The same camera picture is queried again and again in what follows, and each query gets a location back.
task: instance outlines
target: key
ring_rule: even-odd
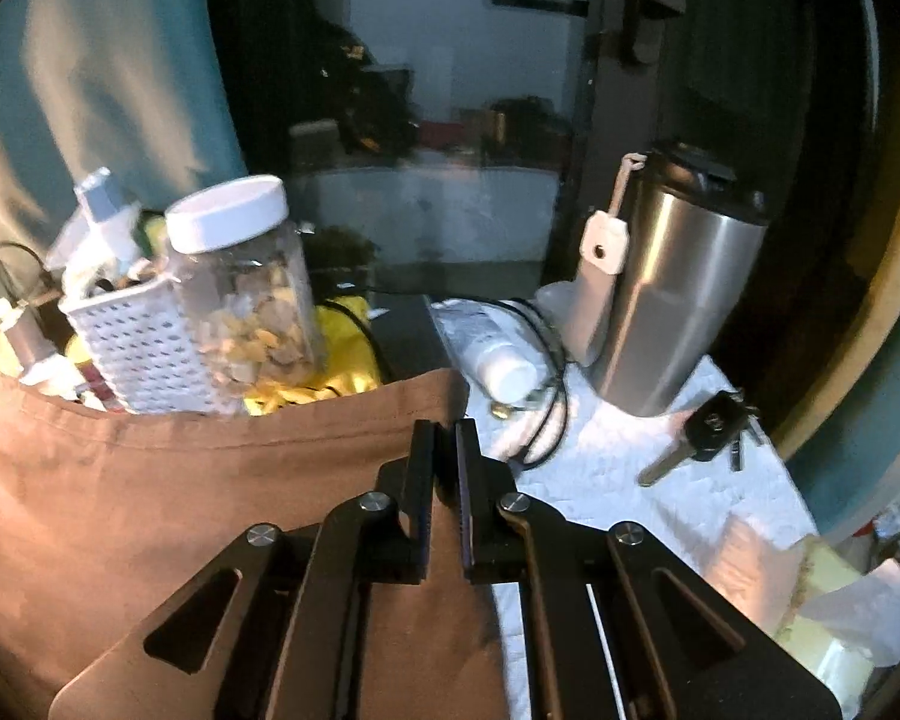
[[[637,483],[654,485],[686,460],[709,463],[739,437],[748,419],[748,408],[732,392],[717,392],[687,418],[677,447],[643,469]]]
[[[730,470],[742,471],[744,469],[743,437],[737,436],[730,445]]]
[[[760,424],[757,422],[757,418],[760,415],[760,410],[756,408],[756,406],[750,406],[746,403],[744,391],[742,389],[738,389],[736,392],[732,392],[733,399],[737,401],[737,403],[742,404],[746,408],[746,412],[748,413],[748,417],[746,418],[746,426],[744,430],[751,435],[751,438],[754,440],[754,443],[757,446],[764,445],[764,437],[763,431],[760,430]],[[743,436],[738,436],[734,439],[733,443],[730,445],[730,470],[731,471],[742,471],[744,469],[744,446],[743,446]]]
[[[693,453],[694,449],[690,445],[690,442],[688,442],[683,434],[680,434],[677,447],[640,471],[640,475],[636,478],[636,483],[642,488],[648,488],[651,485],[655,485],[677,466],[680,466],[684,461],[692,458]]]

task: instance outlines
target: white bottle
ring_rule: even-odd
[[[74,194],[87,218],[94,247],[125,272],[141,257],[140,247],[133,240],[139,207],[125,203],[116,178],[106,167],[84,178],[74,187]]]
[[[461,370],[493,400],[519,403],[543,383],[546,371],[529,360],[477,303],[445,305],[439,318]]]

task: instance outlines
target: brown fabric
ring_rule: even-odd
[[[34,716],[254,522],[291,529],[372,487],[413,420],[458,418],[435,371],[264,418],[94,415],[0,376],[0,672]],[[377,586],[365,720],[506,717],[490,594],[434,503],[430,576]]]

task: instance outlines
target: metal screw head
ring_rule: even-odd
[[[523,493],[506,493],[500,498],[500,508],[507,512],[525,512],[530,509],[530,495]]]
[[[377,490],[370,490],[360,496],[360,508],[365,512],[383,512],[389,509],[389,505],[394,500],[386,493],[377,493]]]
[[[247,541],[255,547],[269,547],[278,536],[280,536],[279,528],[269,522],[261,522],[247,531]]]
[[[613,534],[616,536],[617,541],[628,547],[635,547],[643,541],[643,533],[643,525],[629,521],[618,522],[613,529]]]
[[[499,419],[501,422],[510,419],[511,416],[514,415],[514,407],[506,405],[506,403],[498,403],[497,401],[493,401],[490,404],[490,416],[494,419]]]

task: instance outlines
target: black cable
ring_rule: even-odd
[[[53,276],[50,276],[50,271],[47,271],[47,268],[43,264],[43,260],[40,258],[40,255],[37,254],[32,248],[28,247],[25,244],[20,244],[16,241],[0,241],[0,250],[2,248],[15,248],[15,250],[20,250],[25,252],[29,256],[31,256],[39,268],[39,273],[37,274],[36,281],[34,285],[29,288],[29,290],[24,290],[24,299],[30,298],[31,295],[34,294],[37,286],[43,284],[47,288],[53,285]],[[18,303],[21,299],[19,293],[17,293],[17,289],[13,283],[13,279],[10,276],[10,273],[7,271],[7,266],[4,264],[4,261],[0,259],[0,284],[7,295],[10,297],[11,302]]]
[[[391,368],[389,360],[386,358],[384,350],[380,346],[380,342],[377,341],[377,338],[370,332],[370,327],[367,327],[357,314],[354,314],[346,306],[341,305],[341,303],[333,302],[333,300],[322,300],[319,305],[322,305],[324,308],[328,308],[331,311],[336,311],[338,314],[343,314],[357,326],[357,329],[364,335],[364,338],[367,339],[367,343],[370,344],[370,348],[373,350],[373,356],[376,358],[377,367],[384,377],[384,384],[394,381],[394,369]]]
[[[409,292],[408,290],[390,290],[382,287],[367,287],[368,292],[381,293],[381,295],[419,295],[420,293]],[[526,327],[530,329],[531,332],[536,336],[538,341],[540,342],[540,346],[543,348],[544,353],[546,354],[548,361],[550,363],[550,367],[552,367],[553,375],[554,375],[554,392],[550,398],[550,402],[547,404],[547,408],[543,413],[543,418],[540,419],[538,426],[536,426],[533,434],[530,435],[528,440],[526,440],[518,450],[511,454],[509,458],[506,458],[509,464],[514,467],[514,469],[519,472],[522,470],[530,470],[536,469],[538,466],[542,466],[546,461],[552,458],[554,454],[557,453],[560,445],[563,442],[564,437],[566,437],[567,430],[570,425],[570,396],[569,392],[566,388],[566,381],[564,380],[564,374],[566,372],[566,364],[567,364],[567,355],[565,350],[563,349],[563,344],[559,341],[559,333],[556,330],[549,327],[549,322],[547,322],[546,317],[544,317],[543,312],[538,309],[533,303],[530,303],[529,300],[524,300],[523,298],[514,298],[512,300],[513,303],[517,303],[518,305],[511,305],[511,303],[506,303],[503,300],[494,300],[491,298],[481,298],[479,295],[460,295],[459,293],[454,293],[453,295],[434,295],[433,293],[429,294],[429,298],[432,300],[471,300],[475,303],[482,303],[484,305],[493,306],[495,308],[499,308],[503,311],[508,312],[509,314],[513,314],[516,317],[519,317],[521,322],[525,324]],[[521,307],[527,309],[536,317],[536,320],[544,327],[547,327],[554,336],[556,343],[551,343],[544,337],[543,331],[538,327],[538,322],[528,316]],[[554,346],[559,348],[559,352],[554,352]],[[535,448],[536,443],[539,441],[540,437],[543,435],[543,431],[546,429],[547,424],[549,424],[550,419],[553,416],[555,410],[557,410],[557,406],[563,404],[562,415],[560,416],[560,426],[557,430],[557,437],[552,442],[552,445],[547,447],[542,453],[533,458],[533,460],[528,461],[527,458],[530,456],[530,452]]]
[[[544,463],[546,463],[546,461],[552,458],[554,454],[557,453],[557,450],[562,444],[564,437],[566,437],[566,432],[570,426],[570,395],[567,391],[565,379],[567,355],[566,351],[563,349],[563,344],[559,341],[559,334],[556,330],[549,327],[549,323],[547,322],[546,317],[544,317],[543,312],[541,312],[538,307],[533,305],[533,303],[530,303],[529,300],[524,300],[523,298],[514,298],[514,302],[529,309],[530,312],[533,312],[538,321],[553,333],[554,338],[557,341],[557,348],[559,348],[559,357],[557,357],[557,354],[554,354],[553,352],[552,346],[550,346],[549,344],[546,344],[546,346],[544,346],[550,357],[551,364],[554,366],[554,371],[556,372],[554,374],[556,375],[556,384],[554,385],[554,394],[550,399],[550,403],[547,405],[547,410],[543,415],[543,419],[540,420],[538,426],[536,426],[536,430],[533,431],[533,435],[531,435],[530,438],[524,443],[524,445],[509,457],[509,462],[513,466],[516,466],[517,470],[531,470],[536,469],[538,466],[542,466]],[[521,316],[528,326],[533,327],[533,319],[527,317],[525,314],[521,314]],[[545,451],[538,454],[535,459],[528,461],[527,458],[530,455],[530,450],[535,447],[536,442],[543,435],[543,431],[550,423],[550,418],[553,415],[554,410],[560,404],[563,405],[563,410],[560,413],[560,426],[557,430],[557,437],[551,442],[550,446]]]
[[[46,266],[43,264],[43,259],[40,257],[40,255],[37,254],[34,250],[32,250],[27,245],[20,244],[19,242],[16,242],[16,241],[0,241],[0,250],[2,248],[16,248],[17,250],[25,252],[26,254],[29,254],[29,255],[31,255],[32,258],[34,258],[34,261],[36,261],[36,264],[39,267],[39,269],[41,269],[41,271],[45,271],[47,269]]]

